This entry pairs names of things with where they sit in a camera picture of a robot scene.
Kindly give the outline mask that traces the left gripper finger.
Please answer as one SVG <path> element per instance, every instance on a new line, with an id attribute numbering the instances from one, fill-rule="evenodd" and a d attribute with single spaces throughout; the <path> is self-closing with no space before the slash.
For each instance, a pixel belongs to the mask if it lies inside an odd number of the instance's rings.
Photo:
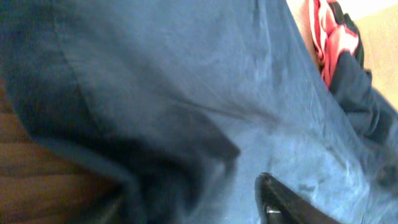
<path id="1" fill-rule="evenodd" d="M 256 203 L 261 223 L 340 224 L 290 190 L 270 173 L 256 178 Z"/>

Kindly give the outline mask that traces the navy blue shorts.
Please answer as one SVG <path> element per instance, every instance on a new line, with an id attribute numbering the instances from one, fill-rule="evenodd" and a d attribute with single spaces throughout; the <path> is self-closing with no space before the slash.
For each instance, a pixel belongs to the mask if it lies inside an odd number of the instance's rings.
<path id="1" fill-rule="evenodd" d="M 263 172 L 339 223 L 397 222 L 397 112 L 348 52 L 327 87 L 286 1 L 2 1 L 1 73 L 124 223 L 261 223 Z"/>

